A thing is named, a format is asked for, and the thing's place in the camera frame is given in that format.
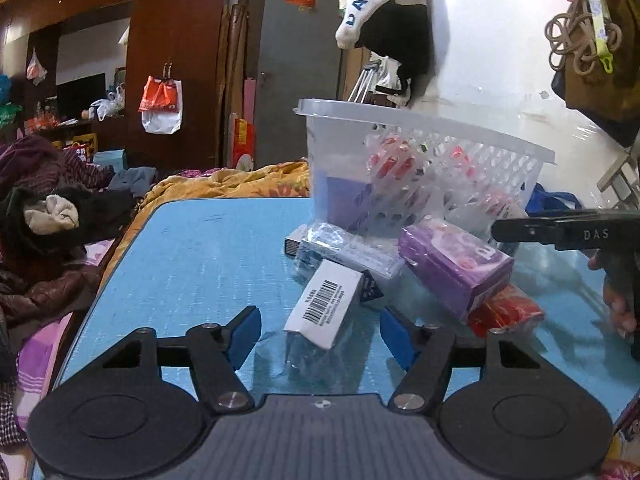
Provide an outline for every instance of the hand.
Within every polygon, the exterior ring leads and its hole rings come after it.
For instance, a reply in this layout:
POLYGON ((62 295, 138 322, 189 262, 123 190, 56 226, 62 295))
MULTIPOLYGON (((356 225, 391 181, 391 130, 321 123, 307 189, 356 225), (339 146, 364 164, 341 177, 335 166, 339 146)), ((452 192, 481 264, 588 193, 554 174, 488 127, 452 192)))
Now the hand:
MULTIPOLYGON (((600 268, 600 264, 597 261, 596 256, 589 259, 589 268, 591 270, 597 270, 600 268)), ((602 287, 602 299, 604 303, 610 309, 611 322, 617 330, 623 330, 626 333, 633 333, 636 330, 636 318, 626 305, 625 298, 617 293, 609 283, 609 280, 604 281, 602 287)))

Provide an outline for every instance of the television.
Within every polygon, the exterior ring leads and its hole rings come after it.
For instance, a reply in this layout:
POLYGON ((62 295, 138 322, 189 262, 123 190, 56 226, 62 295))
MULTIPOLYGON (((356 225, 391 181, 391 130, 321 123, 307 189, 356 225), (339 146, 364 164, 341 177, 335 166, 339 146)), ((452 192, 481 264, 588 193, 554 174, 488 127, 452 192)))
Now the television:
POLYGON ((90 75, 57 85, 57 92, 60 120, 79 120, 82 110, 88 110, 91 103, 107 95, 106 78, 104 73, 90 75))

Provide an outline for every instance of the black and white checkered cloth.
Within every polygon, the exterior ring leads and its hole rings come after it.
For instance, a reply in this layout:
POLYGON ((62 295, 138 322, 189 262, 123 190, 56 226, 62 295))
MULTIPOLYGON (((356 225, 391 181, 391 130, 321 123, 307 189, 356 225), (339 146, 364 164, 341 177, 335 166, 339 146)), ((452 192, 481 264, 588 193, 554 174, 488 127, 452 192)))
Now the black and white checkered cloth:
MULTIPOLYGON (((27 436, 18 426, 14 412, 16 386, 17 378, 0 384, 0 448, 27 442, 27 436)), ((2 459, 0 459, 0 480, 9 480, 9 473, 2 459)))

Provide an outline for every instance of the purple item in basket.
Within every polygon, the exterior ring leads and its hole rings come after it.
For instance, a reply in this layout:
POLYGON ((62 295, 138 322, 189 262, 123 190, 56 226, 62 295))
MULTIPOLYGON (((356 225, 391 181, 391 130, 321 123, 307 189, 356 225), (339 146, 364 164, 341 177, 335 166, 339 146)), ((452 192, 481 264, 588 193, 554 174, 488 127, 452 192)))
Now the purple item in basket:
POLYGON ((509 283, 513 258, 441 219, 405 227, 400 255, 459 320, 509 283))

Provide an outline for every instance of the white plastic basket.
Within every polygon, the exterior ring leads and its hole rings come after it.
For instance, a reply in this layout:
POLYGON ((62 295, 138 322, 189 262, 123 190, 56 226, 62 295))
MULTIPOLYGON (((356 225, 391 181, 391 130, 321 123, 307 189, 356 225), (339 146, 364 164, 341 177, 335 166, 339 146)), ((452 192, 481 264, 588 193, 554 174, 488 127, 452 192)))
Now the white plastic basket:
POLYGON ((360 234, 395 237, 435 208, 486 239, 495 218, 524 208, 555 157, 494 130, 394 108, 302 99, 295 111, 306 116, 314 217, 360 234), (389 136, 402 139, 392 157, 380 152, 389 136))

